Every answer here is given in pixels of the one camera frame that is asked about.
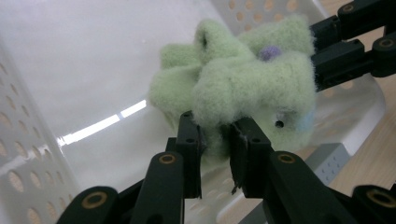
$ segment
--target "plastic bin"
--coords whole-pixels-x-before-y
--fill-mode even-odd
[[[190,43],[204,18],[238,34],[295,12],[327,16],[315,0],[2,1],[0,222],[54,223],[82,190],[144,177],[175,136],[145,101],[162,46]],[[384,110],[369,75],[319,93],[311,147],[353,155]],[[229,169],[203,176],[186,223],[235,223],[259,202],[232,188]]]

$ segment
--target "fuzzy green fabric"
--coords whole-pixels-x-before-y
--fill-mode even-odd
[[[161,69],[201,64],[194,45],[170,44],[163,47],[160,54]]]
[[[315,53],[315,41],[309,30],[307,17],[291,15],[279,22],[268,22],[263,26],[242,33],[239,40],[257,55],[263,47],[278,46],[285,52],[300,51],[307,55]]]
[[[239,38],[216,21],[202,21],[193,45],[162,50],[163,70],[152,80],[148,98],[175,131],[179,116],[192,110],[206,136],[204,169],[227,160],[228,143],[219,127],[242,117],[253,117],[275,150],[297,150],[313,130],[313,40],[306,18],[297,15]],[[267,46],[277,46],[282,53],[262,62],[257,55]],[[275,126],[279,119],[283,128]]]

